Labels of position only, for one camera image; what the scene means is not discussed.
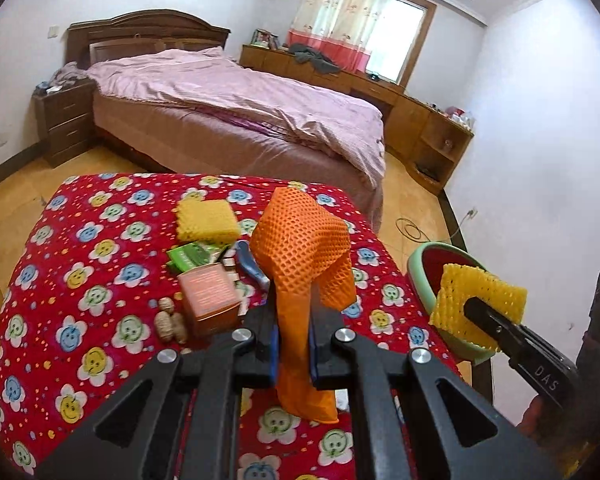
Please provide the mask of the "yellow foam pad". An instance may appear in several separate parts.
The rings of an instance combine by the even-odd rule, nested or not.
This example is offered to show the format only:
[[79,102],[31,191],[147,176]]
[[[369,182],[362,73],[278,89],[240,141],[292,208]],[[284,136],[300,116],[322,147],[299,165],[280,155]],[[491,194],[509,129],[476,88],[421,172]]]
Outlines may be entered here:
[[463,344],[499,352],[496,324],[520,324],[527,297],[527,289],[488,271],[447,263],[429,323]]
[[176,205],[176,236],[183,243],[233,244],[242,231],[225,200],[186,198]]

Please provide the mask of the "orange cardboard box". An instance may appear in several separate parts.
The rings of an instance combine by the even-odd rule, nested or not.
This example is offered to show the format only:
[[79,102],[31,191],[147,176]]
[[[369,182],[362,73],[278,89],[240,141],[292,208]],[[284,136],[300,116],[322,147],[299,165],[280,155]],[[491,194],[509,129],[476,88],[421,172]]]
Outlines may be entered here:
[[181,273],[178,284],[188,329],[196,337],[227,332],[237,325],[242,300],[221,263]]

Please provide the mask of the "orange foam net sleeve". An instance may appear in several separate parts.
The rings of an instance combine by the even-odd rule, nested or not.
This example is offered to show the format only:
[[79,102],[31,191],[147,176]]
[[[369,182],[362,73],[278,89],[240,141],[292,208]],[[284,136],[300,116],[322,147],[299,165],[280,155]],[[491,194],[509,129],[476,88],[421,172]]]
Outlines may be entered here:
[[335,395],[310,377],[312,288],[337,312],[355,302],[346,224],[296,188],[276,188],[251,235],[250,252],[275,287],[280,342],[277,396],[291,415],[336,424]]

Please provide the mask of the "wooden block stick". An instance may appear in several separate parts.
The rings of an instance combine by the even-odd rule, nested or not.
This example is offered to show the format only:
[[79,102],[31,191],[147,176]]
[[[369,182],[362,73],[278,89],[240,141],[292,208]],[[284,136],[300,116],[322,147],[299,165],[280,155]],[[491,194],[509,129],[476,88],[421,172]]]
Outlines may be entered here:
[[227,273],[228,278],[236,283],[240,280],[239,274],[237,272],[237,264],[234,258],[223,258],[222,267]]

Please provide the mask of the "peanut shell lower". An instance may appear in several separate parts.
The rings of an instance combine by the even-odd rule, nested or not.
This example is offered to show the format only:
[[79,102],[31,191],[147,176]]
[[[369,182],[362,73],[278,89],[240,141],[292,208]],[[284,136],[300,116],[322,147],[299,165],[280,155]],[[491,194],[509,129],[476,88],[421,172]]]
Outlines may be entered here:
[[181,346],[187,342],[188,333],[183,315],[160,311],[156,314],[154,325],[158,337],[165,342],[175,340]]

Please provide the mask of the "peanut shell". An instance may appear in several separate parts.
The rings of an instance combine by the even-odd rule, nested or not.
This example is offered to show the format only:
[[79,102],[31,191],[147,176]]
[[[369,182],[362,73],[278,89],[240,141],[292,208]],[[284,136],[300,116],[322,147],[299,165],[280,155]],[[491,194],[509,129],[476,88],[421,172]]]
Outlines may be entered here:
[[175,340],[181,346],[187,342],[188,333],[183,315],[160,311],[156,314],[154,325],[158,337],[165,342]]
[[174,302],[170,297],[162,297],[158,300],[158,306],[161,311],[166,312],[168,315],[171,315],[174,310]]

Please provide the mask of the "peanut shell upper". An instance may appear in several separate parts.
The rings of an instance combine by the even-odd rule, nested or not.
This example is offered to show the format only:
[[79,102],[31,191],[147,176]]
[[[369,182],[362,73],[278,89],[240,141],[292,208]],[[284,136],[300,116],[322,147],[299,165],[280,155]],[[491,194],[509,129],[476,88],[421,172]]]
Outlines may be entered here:
[[158,306],[161,311],[166,312],[168,315],[171,315],[174,310],[174,302],[170,297],[162,297],[158,300]]

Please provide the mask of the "red floral quilt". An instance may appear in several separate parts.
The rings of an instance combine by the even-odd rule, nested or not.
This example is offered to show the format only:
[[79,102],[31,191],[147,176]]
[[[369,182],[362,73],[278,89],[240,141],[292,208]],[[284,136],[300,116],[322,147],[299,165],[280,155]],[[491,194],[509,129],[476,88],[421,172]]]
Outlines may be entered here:
[[[347,194],[324,184],[210,174],[70,177],[30,233],[0,312],[0,441],[33,476],[58,444],[163,348],[162,298],[182,312],[166,267],[181,200],[225,200],[250,240],[276,188],[309,194],[347,225],[356,286],[343,322],[378,347],[456,359]],[[275,389],[242,394],[237,479],[354,479],[349,413],[321,425],[280,407]]]

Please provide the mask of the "green paper packet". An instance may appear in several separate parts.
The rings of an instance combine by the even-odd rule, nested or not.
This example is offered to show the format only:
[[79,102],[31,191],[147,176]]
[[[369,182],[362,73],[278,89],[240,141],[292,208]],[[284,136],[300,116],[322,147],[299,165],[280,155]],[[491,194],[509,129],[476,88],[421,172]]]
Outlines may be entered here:
[[226,254],[228,248],[230,246],[227,244],[190,242],[166,252],[169,257],[166,267],[174,275],[182,274],[218,262]]

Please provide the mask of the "blue plastic toy piece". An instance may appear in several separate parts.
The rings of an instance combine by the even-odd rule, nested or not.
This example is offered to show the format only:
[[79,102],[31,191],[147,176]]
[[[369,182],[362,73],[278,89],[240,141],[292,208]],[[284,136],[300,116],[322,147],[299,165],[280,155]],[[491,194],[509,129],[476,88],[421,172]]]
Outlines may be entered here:
[[270,289],[270,279],[262,272],[251,253],[249,243],[246,240],[238,240],[235,244],[235,252],[238,263],[245,274],[255,281],[260,289],[267,292]]

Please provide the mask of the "long wooden side cabinet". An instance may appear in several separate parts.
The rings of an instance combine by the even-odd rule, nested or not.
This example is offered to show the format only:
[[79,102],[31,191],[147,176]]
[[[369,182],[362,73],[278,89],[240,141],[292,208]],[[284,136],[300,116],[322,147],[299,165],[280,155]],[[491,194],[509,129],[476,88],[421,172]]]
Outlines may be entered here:
[[376,105],[382,113],[386,150],[402,162],[420,186],[434,195],[444,190],[474,138],[472,131],[402,93],[395,84],[373,81],[360,73],[321,74],[311,63],[299,63],[284,50],[251,44],[242,47],[239,64]]

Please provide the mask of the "pink duvet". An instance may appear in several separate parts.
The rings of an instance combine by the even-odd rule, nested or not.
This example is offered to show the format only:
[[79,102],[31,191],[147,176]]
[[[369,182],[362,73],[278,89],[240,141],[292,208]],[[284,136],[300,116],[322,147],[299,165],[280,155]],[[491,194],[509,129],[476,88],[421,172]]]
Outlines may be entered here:
[[86,73],[105,98],[219,113],[261,127],[268,136],[340,156],[368,188],[384,178],[384,124],[376,106],[242,67],[221,47],[96,62]]

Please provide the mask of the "dark wooden bed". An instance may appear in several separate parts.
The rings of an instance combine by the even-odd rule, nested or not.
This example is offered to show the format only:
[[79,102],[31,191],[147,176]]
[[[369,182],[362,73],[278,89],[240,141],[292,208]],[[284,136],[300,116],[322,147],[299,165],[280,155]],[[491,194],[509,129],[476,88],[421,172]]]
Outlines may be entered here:
[[[66,61],[87,76],[86,70],[96,62],[168,49],[201,51],[221,47],[230,58],[225,51],[227,39],[227,29],[196,16],[175,10],[141,10],[70,25]],[[97,84],[93,107],[96,126],[112,143],[140,153],[146,165],[175,172],[336,186],[349,194],[373,228],[381,224],[384,179],[377,188],[368,188],[358,172],[338,155],[268,136],[261,127],[219,113],[105,98]]]

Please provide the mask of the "dark wooden nightstand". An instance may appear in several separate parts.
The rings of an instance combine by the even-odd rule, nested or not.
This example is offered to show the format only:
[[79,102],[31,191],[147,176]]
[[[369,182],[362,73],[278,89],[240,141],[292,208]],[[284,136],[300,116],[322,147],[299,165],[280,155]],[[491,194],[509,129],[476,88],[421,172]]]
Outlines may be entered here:
[[71,87],[52,93],[37,91],[32,96],[38,137],[50,166],[58,167],[92,147],[95,89],[94,81],[83,79]]

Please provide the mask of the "dark clothes pile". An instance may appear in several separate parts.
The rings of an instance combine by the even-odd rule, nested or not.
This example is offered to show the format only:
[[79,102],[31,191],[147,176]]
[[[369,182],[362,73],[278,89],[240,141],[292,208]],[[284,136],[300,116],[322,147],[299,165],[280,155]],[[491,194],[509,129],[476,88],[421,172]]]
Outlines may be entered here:
[[341,68],[323,52],[308,46],[307,44],[291,44],[288,47],[288,53],[294,57],[298,64],[309,63],[317,73],[320,74],[338,74]]

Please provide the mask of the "floral red curtain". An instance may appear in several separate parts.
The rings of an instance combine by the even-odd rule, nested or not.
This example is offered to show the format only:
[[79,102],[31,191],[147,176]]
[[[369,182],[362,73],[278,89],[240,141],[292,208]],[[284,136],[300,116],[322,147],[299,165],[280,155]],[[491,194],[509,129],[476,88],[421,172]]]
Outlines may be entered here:
[[302,0],[288,44],[305,44],[348,72],[370,60],[370,37],[390,0]]

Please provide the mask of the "photo frame on cabinet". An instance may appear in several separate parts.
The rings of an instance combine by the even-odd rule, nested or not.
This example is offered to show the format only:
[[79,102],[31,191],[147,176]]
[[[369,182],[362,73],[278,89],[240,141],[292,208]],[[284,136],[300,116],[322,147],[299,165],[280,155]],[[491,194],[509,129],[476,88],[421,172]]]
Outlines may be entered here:
[[277,51],[280,49],[280,42],[278,36],[269,32],[265,29],[257,28],[252,35],[250,44],[252,46],[274,50]]

